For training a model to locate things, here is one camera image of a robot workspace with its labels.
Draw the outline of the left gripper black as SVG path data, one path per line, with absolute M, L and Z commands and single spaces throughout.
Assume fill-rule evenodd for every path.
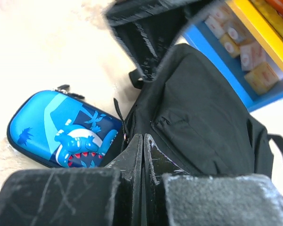
M 186 28 L 223 3 L 222 0 L 125 0 L 114 3 L 105 12 L 105 18 L 142 79 L 154 81 Z

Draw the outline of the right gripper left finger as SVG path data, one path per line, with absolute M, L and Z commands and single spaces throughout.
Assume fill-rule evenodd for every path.
M 31 169 L 0 191 L 0 226 L 138 226 L 142 135 L 103 168 Z

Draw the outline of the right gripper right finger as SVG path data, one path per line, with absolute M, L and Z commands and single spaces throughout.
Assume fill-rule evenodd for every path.
M 258 174 L 192 176 L 144 137 L 150 226 L 283 226 L 283 197 Z

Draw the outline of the black student backpack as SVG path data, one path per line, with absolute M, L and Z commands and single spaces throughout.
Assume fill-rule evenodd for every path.
M 201 52 L 175 45 L 153 82 L 144 83 L 118 136 L 151 135 L 158 148 L 193 174 L 272 175 L 274 140 L 254 119 L 226 78 Z

